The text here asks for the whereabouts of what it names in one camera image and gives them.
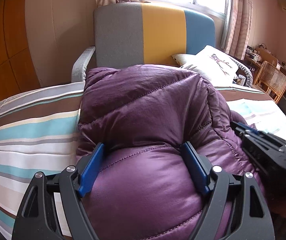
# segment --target chair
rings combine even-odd
[[[260,87],[261,84],[268,87],[267,91]],[[264,61],[252,87],[265,93],[271,90],[275,94],[273,100],[277,104],[286,90],[286,76],[272,64]]]

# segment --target desk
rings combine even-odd
[[[259,63],[257,61],[254,61],[253,59],[251,59],[250,57],[248,56],[245,56],[244,57],[245,60],[247,60],[249,63],[250,63],[250,66],[251,67],[254,67],[255,68],[255,72],[254,72],[254,75],[253,75],[253,82],[255,81],[257,75],[258,75],[258,72],[260,71],[260,68],[262,66],[262,63]]]

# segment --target purple down jacket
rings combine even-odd
[[[89,71],[77,155],[99,142],[109,152],[83,199],[100,240],[188,238],[204,203],[178,151],[186,141],[227,172],[252,172],[261,186],[231,121],[245,123],[195,72],[160,65]],[[227,204],[217,239],[229,213]]]

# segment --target headboard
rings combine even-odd
[[[98,67],[175,65],[171,55],[215,47],[214,21],[167,3],[119,3],[94,11]]]

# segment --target metal screw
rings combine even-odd
[[[253,177],[253,173],[247,172],[247,173],[245,173],[245,176],[248,177],[249,179],[251,179]]]
[[[222,168],[220,166],[213,166],[213,171],[215,171],[216,173],[219,173],[222,171]]]
[[[43,176],[43,173],[40,172],[40,171],[35,174],[35,177],[36,177],[37,179],[41,178],[42,176]]]
[[[66,171],[67,172],[73,172],[73,171],[75,171],[75,167],[74,166],[69,166],[69,167],[66,168]]]

